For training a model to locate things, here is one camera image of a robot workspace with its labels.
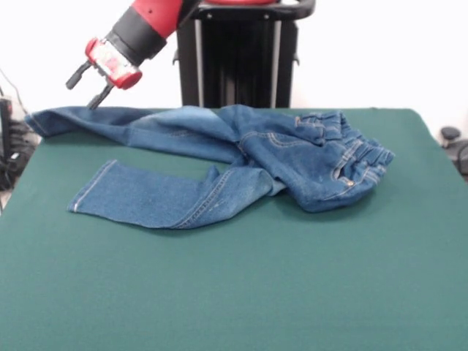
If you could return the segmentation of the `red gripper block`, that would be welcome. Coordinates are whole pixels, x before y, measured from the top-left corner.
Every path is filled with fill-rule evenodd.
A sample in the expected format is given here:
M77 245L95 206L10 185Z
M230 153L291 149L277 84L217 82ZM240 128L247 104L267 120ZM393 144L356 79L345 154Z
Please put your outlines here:
M110 82L95 95L87 104L87 108L95 110L107 98L114 86L119 89L129 89L142 78L142 72L133 65L112 43L106 39L91 39L85 49L88 61L81 64L66 81L67 89L72 90L83 77L84 72L93 65Z

